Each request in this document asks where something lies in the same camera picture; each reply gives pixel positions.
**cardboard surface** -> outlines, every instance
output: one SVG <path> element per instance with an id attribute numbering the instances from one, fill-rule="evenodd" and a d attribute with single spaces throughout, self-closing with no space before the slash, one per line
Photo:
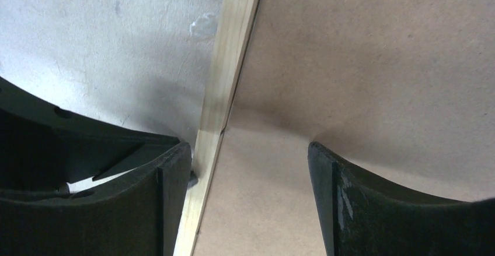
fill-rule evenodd
<path id="1" fill-rule="evenodd" d="M 307 144 L 495 196 L 495 0 L 262 0 L 195 255 L 324 255 Z"/>

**white wall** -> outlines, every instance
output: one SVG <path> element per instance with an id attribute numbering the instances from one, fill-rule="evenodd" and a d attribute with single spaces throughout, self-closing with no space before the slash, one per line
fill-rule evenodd
<path id="1" fill-rule="evenodd" d="M 203 36 L 190 25 L 221 1 L 1 0 L 0 75 L 64 109 L 194 146 L 215 20 Z"/>

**white scuff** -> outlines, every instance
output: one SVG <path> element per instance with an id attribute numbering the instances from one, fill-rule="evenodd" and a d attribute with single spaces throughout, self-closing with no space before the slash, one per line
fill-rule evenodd
<path id="1" fill-rule="evenodd" d="M 344 202 L 346 203 L 346 208 L 347 212 L 349 213 L 349 216 L 351 216 L 351 219 L 353 218 L 354 212 L 353 212 L 353 207 L 351 206 L 351 201 L 349 201 L 349 198 L 347 197 L 347 194 L 344 190 L 341 190 L 342 192 L 342 198 L 344 198 Z"/>
<path id="2" fill-rule="evenodd" d="M 192 38 L 210 39 L 214 38 L 217 33 L 217 14 L 205 13 L 198 17 L 189 25 L 189 33 Z"/>
<path id="3" fill-rule="evenodd" d="M 344 203 L 342 202 L 342 189 L 337 186 L 337 217 L 339 220 L 340 230 L 344 230 Z"/>
<path id="4" fill-rule="evenodd" d="M 342 175 L 340 177 L 342 178 L 342 182 L 344 183 L 344 189 L 347 189 L 347 188 L 352 186 L 352 183 L 349 180 L 349 178 L 342 176 Z"/>

